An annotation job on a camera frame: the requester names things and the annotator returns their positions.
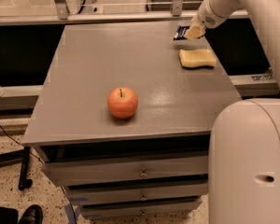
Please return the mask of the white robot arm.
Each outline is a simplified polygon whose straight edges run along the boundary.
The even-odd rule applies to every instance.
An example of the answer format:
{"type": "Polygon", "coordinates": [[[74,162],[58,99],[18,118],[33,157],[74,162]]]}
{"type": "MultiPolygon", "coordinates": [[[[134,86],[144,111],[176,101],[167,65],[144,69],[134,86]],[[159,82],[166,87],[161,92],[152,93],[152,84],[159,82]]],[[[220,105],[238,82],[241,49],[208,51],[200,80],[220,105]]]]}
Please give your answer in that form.
{"type": "MultiPolygon", "coordinates": [[[[191,22],[205,31],[243,8],[280,89],[280,0],[204,0],[191,22]]],[[[226,107],[208,155],[209,224],[280,224],[280,98],[226,107]]]]}

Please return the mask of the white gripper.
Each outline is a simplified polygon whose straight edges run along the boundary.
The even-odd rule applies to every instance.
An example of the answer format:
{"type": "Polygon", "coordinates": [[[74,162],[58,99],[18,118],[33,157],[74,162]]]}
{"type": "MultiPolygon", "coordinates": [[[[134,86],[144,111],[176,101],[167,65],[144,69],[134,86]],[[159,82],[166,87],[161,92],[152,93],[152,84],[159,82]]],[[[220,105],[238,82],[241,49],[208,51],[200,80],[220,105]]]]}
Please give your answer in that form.
{"type": "Polygon", "coordinates": [[[208,0],[204,0],[196,15],[191,20],[191,26],[185,33],[187,40],[197,39],[205,34],[205,28],[213,29],[219,26],[219,17],[212,11],[208,0]]]}

